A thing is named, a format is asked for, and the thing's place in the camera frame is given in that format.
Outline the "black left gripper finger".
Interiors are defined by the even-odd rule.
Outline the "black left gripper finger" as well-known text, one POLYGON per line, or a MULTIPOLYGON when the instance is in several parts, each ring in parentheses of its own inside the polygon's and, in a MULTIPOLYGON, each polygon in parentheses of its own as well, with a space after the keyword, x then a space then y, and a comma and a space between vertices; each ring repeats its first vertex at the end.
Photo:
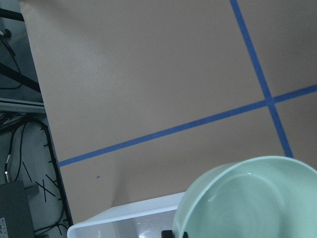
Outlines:
POLYGON ((163 230, 161 232, 161 238, 174 238, 173 230, 163 230))

